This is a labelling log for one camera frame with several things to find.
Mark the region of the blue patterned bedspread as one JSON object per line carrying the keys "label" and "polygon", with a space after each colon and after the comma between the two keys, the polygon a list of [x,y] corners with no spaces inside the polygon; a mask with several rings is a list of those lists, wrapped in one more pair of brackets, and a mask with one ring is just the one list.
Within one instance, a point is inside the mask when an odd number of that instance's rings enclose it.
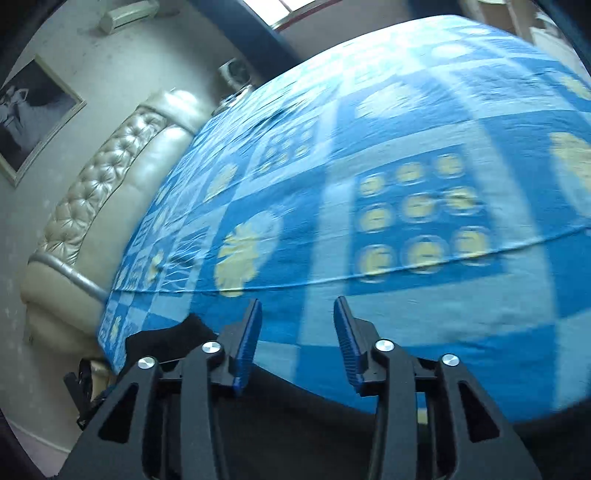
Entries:
{"label": "blue patterned bedspread", "polygon": [[256,362],[372,411],[332,305],[457,355],[511,420],[590,394],[590,84],[457,16],[335,46],[211,120],[129,240],[98,342],[263,305]]}

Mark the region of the beige tufted leather headboard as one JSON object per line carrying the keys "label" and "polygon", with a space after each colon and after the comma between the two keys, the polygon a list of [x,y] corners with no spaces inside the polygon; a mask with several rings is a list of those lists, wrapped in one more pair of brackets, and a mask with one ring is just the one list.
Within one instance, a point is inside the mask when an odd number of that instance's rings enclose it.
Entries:
{"label": "beige tufted leather headboard", "polygon": [[20,288],[33,342],[95,357],[96,332],[127,242],[211,118],[191,93],[160,90],[114,130],[57,203]]}

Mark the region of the small white desk fan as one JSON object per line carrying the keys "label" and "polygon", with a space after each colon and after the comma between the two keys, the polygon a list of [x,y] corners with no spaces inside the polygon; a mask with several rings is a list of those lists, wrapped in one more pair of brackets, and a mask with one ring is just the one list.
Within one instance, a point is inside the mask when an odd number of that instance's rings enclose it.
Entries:
{"label": "small white desk fan", "polygon": [[249,86],[252,74],[241,59],[232,58],[218,67],[218,72],[226,84],[235,92]]}

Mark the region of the dark blue curtain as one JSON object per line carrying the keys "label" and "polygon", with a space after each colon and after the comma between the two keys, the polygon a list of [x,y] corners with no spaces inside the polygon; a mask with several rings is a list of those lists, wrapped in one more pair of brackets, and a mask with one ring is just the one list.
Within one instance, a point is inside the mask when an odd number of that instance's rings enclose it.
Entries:
{"label": "dark blue curtain", "polygon": [[221,30],[264,82],[301,64],[290,44],[245,2],[192,0],[191,4]]}

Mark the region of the framed wedding photo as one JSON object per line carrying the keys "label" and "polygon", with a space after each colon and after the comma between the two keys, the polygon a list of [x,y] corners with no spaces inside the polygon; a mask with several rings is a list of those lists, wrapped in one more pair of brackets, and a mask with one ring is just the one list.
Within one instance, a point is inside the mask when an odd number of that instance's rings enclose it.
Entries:
{"label": "framed wedding photo", "polygon": [[16,187],[85,100],[35,56],[1,88],[1,173]]}

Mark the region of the white wall air conditioner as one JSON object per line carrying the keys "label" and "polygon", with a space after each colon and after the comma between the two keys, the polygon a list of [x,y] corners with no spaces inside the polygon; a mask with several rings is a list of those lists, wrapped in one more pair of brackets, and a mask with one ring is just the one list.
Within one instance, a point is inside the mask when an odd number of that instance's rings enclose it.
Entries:
{"label": "white wall air conditioner", "polygon": [[160,8],[158,1],[138,1],[107,11],[99,21],[99,29],[110,35],[133,23],[153,18]]}

